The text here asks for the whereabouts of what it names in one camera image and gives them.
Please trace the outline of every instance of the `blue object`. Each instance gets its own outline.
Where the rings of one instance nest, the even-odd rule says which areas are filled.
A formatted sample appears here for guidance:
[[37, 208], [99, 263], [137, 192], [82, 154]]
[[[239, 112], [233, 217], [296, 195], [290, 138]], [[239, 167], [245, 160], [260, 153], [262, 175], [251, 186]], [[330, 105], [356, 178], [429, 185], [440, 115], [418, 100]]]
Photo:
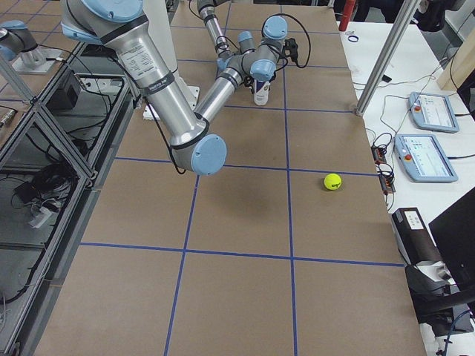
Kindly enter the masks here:
[[239, 33], [239, 35], [237, 35], [238, 42], [246, 41], [247, 39], [251, 39], [251, 38], [252, 38], [252, 34], [249, 31], [243, 31]]
[[287, 22], [283, 17], [273, 16], [267, 19], [263, 32], [265, 37], [269, 39], [285, 39], [285, 36], [287, 36]]
[[229, 57], [228, 59], [222, 59], [222, 58], [218, 58], [217, 59], [217, 69], [222, 72], [223, 70], [226, 69], [226, 67], [228, 66], [228, 63], [229, 63], [229, 60], [231, 59], [232, 57]]
[[0, 55], [5, 58], [6, 61], [13, 61], [13, 59], [16, 57], [15, 52], [13, 52], [10, 48], [2, 46], [0, 44]]
[[27, 25], [20, 20], [6, 21], [3, 24], [0, 24], [0, 27], [6, 28], [7, 30], [26, 30], [28, 29]]
[[[434, 120], [437, 121], [436, 118], [426, 117], [427, 115], [438, 116], [444, 114], [429, 108], [432, 101], [431, 97], [433, 97], [434, 100], [440, 100], [439, 98], [443, 98], [446, 109], [444, 113], [447, 114], [449, 120], [449, 122], [446, 122], [446, 125], [437, 125], [434, 123]], [[459, 123], [457, 122], [455, 113], [453, 112], [451, 101], [446, 95], [412, 92], [409, 95], [409, 106], [414, 123], [422, 130], [442, 131], [451, 134], [460, 131]]]
[[85, 43], [90, 43], [92, 45], [102, 45], [101, 40], [97, 36], [93, 36], [90, 33], [82, 31], [75, 27], [67, 26], [66, 24], [61, 23], [63, 34], [69, 39], [74, 41], [80, 41]]
[[203, 137], [194, 147], [191, 156], [191, 169], [196, 174], [210, 176], [218, 172], [226, 161], [226, 143], [218, 135]]
[[110, 22], [129, 22], [143, 9], [143, 0], [81, 0], [95, 15]]
[[275, 63], [269, 59], [259, 59], [251, 65], [251, 77], [261, 82], [268, 82], [275, 72]]
[[459, 179], [434, 135], [396, 135], [394, 147], [414, 182], [446, 183]]

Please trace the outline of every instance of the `grid of blue tape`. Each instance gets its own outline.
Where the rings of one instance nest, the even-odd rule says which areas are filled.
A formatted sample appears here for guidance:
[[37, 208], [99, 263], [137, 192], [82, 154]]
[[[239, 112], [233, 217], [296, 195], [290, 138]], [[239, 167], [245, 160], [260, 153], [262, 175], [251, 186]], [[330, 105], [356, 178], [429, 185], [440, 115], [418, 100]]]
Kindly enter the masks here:
[[[226, 34], [227, 30], [231, 30], [228, 28], [228, 21], [229, 16], [231, 14], [232, 6], [229, 6], [228, 15], [226, 17], [226, 24], [224, 27], [224, 33]], [[338, 35], [338, 33], [322, 33], [328, 35]], [[183, 62], [203, 62], [203, 63], [215, 63], [214, 61], [200, 61], [196, 59], [179, 59], [179, 61]], [[333, 68], [341, 68], [347, 69], [347, 67], [333, 67]], [[183, 276], [183, 270], [186, 264], [186, 255], [187, 254], [207, 254], [207, 255], [220, 255], [220, 256], [230, 256], [230, 257], [250, 257], [250, 258], [260, 258], [260, 259], [272, 259], [272, 260], [287, 260], [289, 261], [289, 268], [291, 274], [291, 289], [292, 289], [292, 323], [293, 323], [293, 346], [294, 346], [294, 356], [298, 356], [298, 329], [297, 329], [297, 300], [296, 300], [296, 290], [295, 290], [295, 261], [307, 261], [311, 263], [338, 263], [338, 264], [349, 264], [349, 265], [360, 265], [360, 266], [380, 266], [380, 267], [397, 267], [401, 268], [404, 267], [401, 263], [380, 263], [380, 262], [373, 262], [373, 261], [357, 261], [357, 260], [334, 260], [334, 259], [324, 259], [324, 258], [312, 258], [312, 257], [299, 257], [294, 255], [294, 248], [293, 248], [293, 230], [292, 230], [292, 191], [291, 191], [291, 172], [299, 171], [299, 172], [307, 172], [307, 173], [335, 173], [335, 171], [325, 171], [325, 170], [310, 170], [310, 169], [299, 169], [299, 168], [291, 168], [289, 164], [289, 132], [288, 132], [288, 121], [287, 121], [287, 113], [290, 111], [315, 111], [315, 112], [332, 112], [332, 113], [350, 113], [351, 111], [337, 111], [337, 110], [304, 110], [304, 109], [289, 109], [287, 108], [286, 102], [286, 72], [285, 68], [282, 70], [283, 82], [284, 82], [284, 108], [262, 108], [262, 107], [245, 107], [245, 106], [237, 106], [237, 105], [227, 105], [228, 108], [242, 108], [242, 109], [258, 109], [258, 110], [278, 110], [284, 112], [285, 118], [285, 141], [286, 141], [286, 167], [261, 167], [261, 166], [251, 166], [251, 165], [225, 165], [229, 168], [246, 168], [246, 169], [261, 169], [261, 170], [274, 170], [274, 171], [286, 171], [286, 181], [287, 181], [287, 204], [288, 204], [288, 212], [289, 212], [289, 256], [281, 256], [281, 255], [272, 255], [272, 254], [248, 254], [248, 253], [238, 253], [238, 252], [231, 252], [231, 251], [209, 251], [209, 250], [197, 250], [197, 249], [189, 249], [188, 242], [189, 242], [189, 235], [191, 230], [191, 225], [193, 222], [193, 215], [194, 215], [194, 207], [196, 203], [197, 192], [200, 186], [200, 177], [197, 176], [195, 185], [194, 185], [194, 193], [191, 200], [191, 207], [189, 213], [189, 220], [186, 229], [185, 241], [183, 243], [183, 248], [166, 248], [166, 247], [159, 247], [159, 246], [144, 246], [144, 245], [123, 245], [123, 244], [111, 244], [111, 243], [94, 243], [94, 242], [83, 242], [81, 245], [83, 246], [95, 246], [95, 247], [103, 247], [103, 248], [130, 248], [130, 249], [142, 249], [142, 250], [152, 250], [152, 251], [168, 251], [174, 253], [181, 253], [181, 261], [180, 261], [180, 269], [178, 272], [177, 277], [177, 284], [175, 286], [174, 291], [174, 299], [173, 304], [171, 307], [171, 315], [168, 324], [168, 332], [166, 338], [166, 346], [164, 350], [164, 356], [168, 356], [168, 352], [170, 349], [171, 337], [173, 334], [173, 325], [174, 325], [174, 316], [178, 307], [179, 302], [179, 295], [180, 295], [180, 287], [181, 287], [181, 280]], [[151, 163], [162, 163], [162, 164], [171, 164], [171, 161], [166, 159], [143, 159], [143, 158], [135, 158], [135, 157], [115, 157], [117, 160], [130, 160], [130, 161], [139, 161], [139, 162], [151, 162]], [[368, 173], [359, 173], [359, 172], [348, 172], [348, 171], [339, 171], [336, 172], [339, 174], [348, 174], [354, 176], [368, 176], [368, 177], [377, 177], [376, 174], [368, 174]]]
[[[43, 6], [41, 6], [38, 11], [36, 11], [35, 13], [13, 13], [13, 12], [10, 12], [21, 0], [17, 0], [11, 7], [9, 7], [6, 11], [4, 11], [3, 13], [0, 13], [0, 22], [2, 22], [1, 18], [3, 17], [3, 15], [5, 14], [9, 14], [9, 15], [20, 15], [20, 16], [31, 16], [25, 23], [26, 25], [28, 25], [28, 22], [30, 22], [31, 20], [33, 20], [34, 18], [38, 18], [40, 16], [56, 16], [56, 15], [48, 15], [48, 14], [42, 14], [41, 11], [48, 5], [49, 1], [45, 1], [45, 3], [43, 4]], [[32, 30], [31, 33], [33, 34], [33, 36], [35, 36], [35, 33], [47, 33], [45, 39], [43, 39], [42, 41], [40, 41], [41, 44], [44, 44], [48, 39], [49, 37], [53, 34], [53, 33], [60, 33], [59, 31], [59, 27], [60, 27], [61, 24], [57, 24], [54, 29], [52, 31], [37, 31], [37, 30]], [[0, 88], [0, 95], [1, 95], [1, 92], [8, 86], [8, 83], [3, 85], [1, 88]], [[17, 99], [3, 99], [0, 97], [0, 100], [2, 101], [18, 101]]]

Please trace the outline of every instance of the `table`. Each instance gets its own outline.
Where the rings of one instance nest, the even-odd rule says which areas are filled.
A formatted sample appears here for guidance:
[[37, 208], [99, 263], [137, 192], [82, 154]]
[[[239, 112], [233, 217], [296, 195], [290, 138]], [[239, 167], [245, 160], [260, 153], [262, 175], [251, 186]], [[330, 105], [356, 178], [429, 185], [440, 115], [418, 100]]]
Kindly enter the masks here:
[[[354, 83], [365, 83], [367, 81], [390, 27], [390, 24], [350, 22], [347, 31], [354, 31], [354, 34], [359, 37], [359, 41], [355, 43], [347, 40], [347, 34], [341, 34]], [[436, 78], [441, 73], [442, 69], [439, 67], [439, 62], [418, 27], [410, 25], [385, 74], [393, 79], [392, 83], [413, 82], [431, 74], [433, 74], [433, 79], [423, 78], [416, 83], [389, 86], [381, 83], [380, 85], [385, 88], [379, 88], [376, 91], [367, 111], [364, 113], [366, 127], [374, 130], [376, 134], [383, 132], [394, 134], [379, 120], [386, 95], [408, 97], [411, 92], [418, 92], [422, 89], [428, 93], [453, 94], [453, 92], [444, 92], [437, 86]], [[361, 88], [363, 88], [363, 85], [355, 85], [357, 96], [361, 94]], [[450, 96], [450, 101], [455, 113], [468, 112], [458, 95]], [[407, 109], [406, 99], [387, 97], [384, 120], [396, 129], [402, 123], [399, 130], [401, 134], [429, 133], [429, 131], [418, 129], [413, 124], [409, 115], [406, 116]], [[435, 133], [437, 139], [448, 156], [464, 156], [475, 153], [475, 121], [471, 116], [457, 117], [457, 120], [460, 126], [459, 133]], [[373, 137], [370, 133], [369, 138], [372, 142]], [[379, 143], [386, 143], [386, 141], [386, 138], [383, 137]], [[392, 150], [392, 145], [390, 145], [388, 153], [391, 153]], [[459, 175], [459, 180], [450, 184], [441, 184], [412, 182], [405, 173], [402, 164], [397, 162], [398, 160], [395, 157], [396, 154], [389, 159], [389, 162], [393, 163], [396, 177], [394, 203], [392, 204], [392, 198], [388, 199], [388, 205], [392, 205], [390, 213], [398, 208], [416, 206], [426, 225], [428, 225], [430, 221], [475, 186], [475, 159], [451, 161], [453, 168]], [[426, 347], [434, 351], [431, 349], [434, 345], [429, 345], [431, 331], [425, 327], [422, 327], [422, 331], [425, 336]], [[475, 349], [475, 334], [455, 335], [451, 340], [454, 344], [449, 347], [448, 355], [463, 355], [464, 353], [469, 355]], [[442, 345], [441, 338], [438, 339], [438, 342]]]
[[[212, 124], [229, 148], [212, 177], [178, 176], [134, 114], [35, 355], [423, 355], [333, 11], [218, 10], [233, 39], [291, 13], [321, 50], [279, 73], [265, 108], [237, 91]], [[186, 3], [171, 31], [205, 93], [214, 48]]]

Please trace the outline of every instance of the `brown cardboard surface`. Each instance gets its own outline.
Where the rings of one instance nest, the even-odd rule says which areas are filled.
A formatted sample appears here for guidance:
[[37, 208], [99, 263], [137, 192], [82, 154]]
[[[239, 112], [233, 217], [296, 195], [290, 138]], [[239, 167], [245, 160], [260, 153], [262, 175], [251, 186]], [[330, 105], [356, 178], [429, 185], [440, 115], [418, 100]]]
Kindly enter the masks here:
[[180, 258], [79, 247], [34, 355], [161, 354]]
[[11, 7], [9, 13], [31, 13], [32, 15], [38, 13], [45, 5], [43, 1], [37, 0], [20, 0], [13, 7]]
[[224, 168], [200, 179], [189, 248], [288, 256], [286, 172]]
[[351, 111], [357, 103], [348, 69], [289, 66], [285, 75], [289, 109]]
[[[226, 18], [228, 16], [230, 2], [226, 4], [222, 4], [215, 8], [215, 15], [222, 24], [221, 26], [224, 27], [226, 22]], [[177, 8], [173, 16], [173, 21], [171, 22], [171, 26], [186, 26], [186, 27], [203, 27], [203, 20], [194, 16], [190, 9], [188, 8], [188, 1], [184, 1], [180, 3], [180, 6]], [[197, 3], [195, 1], [191, 2], [191, 9], [194, 13], [198, 15]]]
[[171, 37], [177, 59], [216, 62], [216, 53], [206, 28], [172, 27]]
[[328, 191], [325, 175], [290, 174], [295, 256], [401, 263], [378, 179], [342, 174]]
[[267, 4], [232, 4], [229, 11], [229, 18], [226, 22], [220, 24], [222, 27], [240, 30], [261, 30], [266, 19], [279, 13], [281, 7], [279, 5]]
[[194, 181], [171, 163], [116, 160], [82, 240], [183, 247]]
[[145, 105], [134, 111], [117, 156], [170, 160], [155, 122], [143, 119], [144, 110]]
[[[294, 6], [283, 5], [282, 12], [296, 17], [310, 32], [338, 33], [335, 14], [326, 6]], [[303, 32], [298, 23], [289, 19], [289, 31]]]
[[37, 14], [28, 22], [28, 28], [32, 31], [52, 32], [60, 22], [61, 16]]
[[2, 0], [0, 2], [0, 16], [1, 13], [4, 13], [5, 11], [9, 10], [11, 7], [15, 6], [17, 0]]
[[291, 168], [376, 172], [361, 117], [290, 111], [287, 119]]
[[60, 1], [48, 1], [40, 12], [43, 15], [61, 15], [61, 3]]
[[289, 261], [187, 254], [169, 356], [293, 355]]
[[224, 108], [211, 130], [228, 146], [228, 165], [286, 167], [284, 111]]
[[403, 268], [297, 261], [295, 293], [301, 356], [426, 355]]

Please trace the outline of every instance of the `vertical metal pole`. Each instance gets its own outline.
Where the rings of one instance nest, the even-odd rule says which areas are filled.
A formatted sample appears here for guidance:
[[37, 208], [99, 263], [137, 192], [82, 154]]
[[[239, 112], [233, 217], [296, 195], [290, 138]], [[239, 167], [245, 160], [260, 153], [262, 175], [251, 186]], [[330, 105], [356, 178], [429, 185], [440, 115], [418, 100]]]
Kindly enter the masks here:
[[404, 33], [406, 32], [410, 20], [413, 18], [414, 13], [419, 6], [419, 2], [420, 0], [404, 0], [401, 10], [394, 21], [394, 25], [387, 36], [383, 49], [376, 60], [376, 65], [373, 68], [373, 72], [371, 72], [370, 78], [368, 79], [368, 82], [364, 87], [363, 93], [361, 94], [361, 97], [358, 101], [358, 105], [355, 109], [356, 115], [362, 116], [366, 111], [367, 106], [370, 104], [371, 98], [373, 98], [381, 78], [383, 77], [383, 74], [386, 71], [391, 58], [393, 58], [393, 54], [396, 51], [396, 48], [398, 47], [398, 44], [401, 41]]

